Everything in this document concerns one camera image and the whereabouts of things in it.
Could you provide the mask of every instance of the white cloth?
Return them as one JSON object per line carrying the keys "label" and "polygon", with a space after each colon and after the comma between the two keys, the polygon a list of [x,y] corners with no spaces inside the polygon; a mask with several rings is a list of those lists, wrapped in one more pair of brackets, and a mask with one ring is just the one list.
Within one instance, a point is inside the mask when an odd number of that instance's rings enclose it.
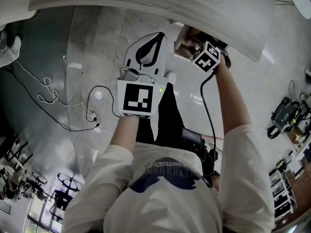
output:
{"label": "white cloth", "polygon": [[270,233],[270,179],[251,126],[225,136],[218,198],[192,152],[109,146],[65,212],[63,232]]}
{"label": "white cloth", "polygon": [[0,68],[6,66],[19,57],[19,49],[21,40],[19,36],[15,37],[15,41],[11,48],[6,45],[6,32],[0,32]]}

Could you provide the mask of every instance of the black pants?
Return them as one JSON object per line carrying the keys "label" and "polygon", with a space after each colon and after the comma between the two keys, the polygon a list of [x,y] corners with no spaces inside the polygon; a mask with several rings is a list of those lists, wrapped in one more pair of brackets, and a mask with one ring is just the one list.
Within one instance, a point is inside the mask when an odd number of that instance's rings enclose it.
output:
{"label": "black pants", "polygon": [[173,85],[168,83],[158,108],[158,134],[156,140],[152,133],[150,120],[139,119],[137,142],[163,147],[184,149],[181,138],[183,120],[177,108]]}

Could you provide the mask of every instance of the shelf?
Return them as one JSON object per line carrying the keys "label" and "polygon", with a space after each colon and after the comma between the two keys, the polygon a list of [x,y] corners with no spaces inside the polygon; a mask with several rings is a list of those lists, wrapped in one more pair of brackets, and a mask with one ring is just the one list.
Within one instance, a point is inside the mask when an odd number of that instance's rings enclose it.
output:
{"label": "shelf", "polygon": [[292,141],[291,141],[291,139],[289,138],[289,136],[288,136],[288,134],[286,134],[286,133],[283,133],[283,134],[281,134],[283,137],[284,137],[284,139],[290,144],[290,146],[293,146],[293,149],[291,149],[291,150],[294,150],[295,151],[295,154],[297,154],[298,152],[299,152],[299,147],[298,147],[298,145],[297,144],[294,144]]}
{"label": "shelf", "polygon": [[297,148],[295,147],[297,150],[296,153],[297,160],[301,160],[305,156],[304,151],[309,148],[310,143],[311,143],[311,135],[307,138],[307,140],[304,143],[300,144],[299,147],[298,146]]}
{"label": "shelf", "polygon": [[271,185],[271,188],[272,188],[273,186],[275,186],[277,183],[279,183],[280,181],[281,181],[281,179],[277,179],[276,181],[274,181],[273,184]]}
{"label": "shelf", "polygon": [[296,200],[292,197],[292,196],[290,196],[290,195],[288,195],[289,197],[290,197],[290,199],[292,199],[294,202],[295,202],[295,204],[296,204]]}
{"label": "shelf", "polygon": [[279,192],[277,195],[273,196],[274,199],[277,199],[279,196],[283,195],[285,192],[287,192],[286,189],[282,190],[281,192]]}
{"label": "shelf", "polygon": [[176,41],[174,42],[174,57],[180,57],[183,60],[191,62],[190,58],[206,41],[211,42],[214,46],[226,49],[228,46],[221,40],[202,32],[198,29],[192,28],[188,25],[183,25]]}
{"label": "shelf", "polygon": [[278,216],[275,218],[275,221],[278,221],[279,219],[281,219],[282,217],[284,217],[286,214],[288,214],[289,212],[291,212],[291,209],[288,210],[287,212],[284,212],[282,215]]}
{"label": "shelf", "polygon": [[289,202],[289,200],[284,201],[282,204],[278,205],[274,210],[276,210],[276,209],[282,207],[284,204],[286,204],[286,203],[288,203],[288,202]]}
{"label": "shelf", "polygon": [[269,176],[272,177],[272,176],[274,176],[276,173],[277,173],[277,171],[276,171],[276,168],[275,168],[275,169],[273,169],[273,170],[269,173]]}

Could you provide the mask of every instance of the black device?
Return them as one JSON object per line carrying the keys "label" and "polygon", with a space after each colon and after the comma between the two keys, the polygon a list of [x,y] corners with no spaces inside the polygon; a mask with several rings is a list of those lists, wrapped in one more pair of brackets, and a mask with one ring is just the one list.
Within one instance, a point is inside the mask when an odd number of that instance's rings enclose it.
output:
{"label": "black device", "polygon": [[289,98],[283,98],[282,102],[272,113],[272,124],[267,135],[270,139],[276,138],[280,133],[288,133],[294,125],[301,120],[301,108],[297,101],[291,101]]}
{"label": "black device", "polygon": [[305,155],[307,161],[308,161],[309,163],[311,163],[311,144],[309,144],[309,148],[306,149],[303,153],[304,153],[304,155]]}
{"label": "black device", "polygon": [[204,176],[211,175],[211,173],[214,170],[213,162],[215,162],[218,159],[217,152],[215,151],[215,155],[214,155],[214,152],[211,155],[207,151],[207,147],[205,146],[205,140],[197,132],[183,128],[181,137],[183,139],[185,149],[195,153],[200,158],[202,162],[203,175]]}
{"label": "black device", "polygon": [[47,184],[47,181],[43,182],[40,180],[40,176],[35,176],[34,173],[32,173],[32,176],[34,176],[35,181],[27,178],[26,182],[24,183],[24,191],[21,192],[24,198],[28,198],[27,191],[31,189],[32,193],[36,194],[37,198],[41,201],[45,201],[48,199],[48,194],[46,194],[41,187],[41,185]]}

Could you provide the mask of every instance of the gray floor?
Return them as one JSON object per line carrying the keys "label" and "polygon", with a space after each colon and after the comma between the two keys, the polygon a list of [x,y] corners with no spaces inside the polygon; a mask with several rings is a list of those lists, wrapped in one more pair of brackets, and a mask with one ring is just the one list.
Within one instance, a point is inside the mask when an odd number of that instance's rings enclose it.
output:
{"label": "gray floor", "polygon": [[[62,101],[67,103],[65,92],[66,55],[73,7],[41,10],[29,20],[8,25],[9,36],[21,37],[19,61],[38,77],[52,78],[52,89],[59,91]],[[47,88],[13,63],[17,78],[27,87],[37,100],[40,93],[51,100]],[[30,99],[14,76],[5,70],[0,71],[0,102],[3,110],[21,141],[28,141],[28,151],[34,155],[31,166],[49,182],[56,179],[57,173],[74,177],[77,183],[83,182],[70,132],[62,129]],[[67,109],[59,103],[40,103],[48,113],[61,123],[68,125]]]}
{"label": "gray floor", "polygon": [[[33,19],[21,23],[23,32],[20,61],[40,80],[53,77],[53,88],[60,92],[64,103],[86,105],[87,96],[95,85],[104,85],[117,97],[117,78],[126,49],[139,38],[164,32],[169,40],[166,69],[174,70],[177,83],[174,92],[185,126],[211,135],[209,121],[199,93],[199,84],[206,78],[200,69],[173,56],[173,41],[181,28],[168,19],[133,10],[77,6],[41,10]],[[260,153],[268,170],[280,155],[292,148],[279,136],[269,140],[266,128],[271,112],[284,96],[288,84],[295,81],[295,96],[308,91],[304,68],[311,64],[311,21],[305,20],[294,6],[276,6],[270,37],[263,56],[254,63],[233,48],[231,73],[251,114]],[[29,88],[32,96],[40,92],[47,100],[47,90],[14,65],[16,74]],[[34,157],[31,164],[46,178],[53,180],[62,171],[82,181],[96,157],[109,144],[118,119],[111,112],[112,98],[103,88],[104,97],[97,100],[92,93],[89,109],[96,113],[99,129],[67,132],[53,122],[28,98],[12,75],[0,72],[0,101],[12,127],[29,141]],[[216,135],[223,137],[222,118],[215,80],[204,89]],[[73,130],[89,129],[94,123],[85,119],[82,104],[63,108],[58,103],[41,104],[49,113]],[[113,108],[118,113],[117,104]],[[157,116],[152,118],[157,134]]]}

